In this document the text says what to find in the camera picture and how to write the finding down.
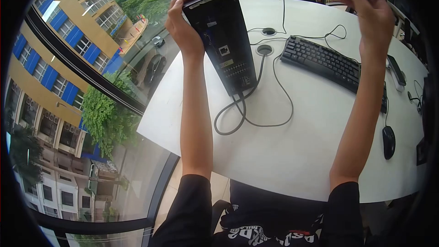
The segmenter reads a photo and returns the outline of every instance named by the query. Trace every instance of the black mouse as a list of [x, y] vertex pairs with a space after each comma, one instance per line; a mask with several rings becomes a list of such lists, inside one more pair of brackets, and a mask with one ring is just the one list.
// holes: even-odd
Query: black mouse
[[395, 152], [395, 134], [392, 127], [385, 126], [383, 128], [384, 158], [390, 159]]

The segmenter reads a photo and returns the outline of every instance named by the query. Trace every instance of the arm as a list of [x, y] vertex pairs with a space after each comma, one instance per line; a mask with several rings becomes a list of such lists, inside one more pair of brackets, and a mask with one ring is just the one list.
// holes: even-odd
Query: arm
[[374, 138], [385, 77], [385, 60], [392, 38], [393, 16], [386, 0], [340, 0], [358, 14], [361, 31], [361, 76], [354, 106], [330, 171], [331, 191], [358, 182]]
[[204, 78], [204, 46], [200, 36], [182, 16], [183, 2], [172, 0], [165, 26], [183, 56], [183, 111], [180, 148], [183, 175], [210, 180], [213, 165], [212, 127]]

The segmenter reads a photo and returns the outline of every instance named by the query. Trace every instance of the black t-shirt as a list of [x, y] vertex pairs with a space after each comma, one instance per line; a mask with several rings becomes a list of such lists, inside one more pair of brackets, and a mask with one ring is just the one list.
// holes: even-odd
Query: black t-shirt
[[[210, 182], [181, 178], [178, 193], [151, 246], [362, 246], [358, 184], [337, 186], [328, 202], [298, 199], [230, 181], [232, 206], [211, 234]], [[316, 230], [321, 230], [320, 237]]]

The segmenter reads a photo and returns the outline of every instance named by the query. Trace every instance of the hand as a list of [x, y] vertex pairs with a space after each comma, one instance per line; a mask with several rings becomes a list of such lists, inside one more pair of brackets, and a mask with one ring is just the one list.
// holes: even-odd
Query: hand
[[180, 48], [185, 66], [199, 65], [203, 63], [204, 46], [198, 33], [181, 14], [184, 1], [189, 0], [171, 0], [165, 27]]
[[386, 0], [340, 0], [356, 10], [361, 31], [359, 52], [362, 59], [374, 58], [373, 65], [385, 67], [395, 17]]

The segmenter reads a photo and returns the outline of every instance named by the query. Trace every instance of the black computer case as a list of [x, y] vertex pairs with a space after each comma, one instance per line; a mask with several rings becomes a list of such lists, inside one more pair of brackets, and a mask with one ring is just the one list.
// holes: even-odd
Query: black computer case
[[239, 0], [192, 0], [183, 6], [229, 96], [256, 86]]

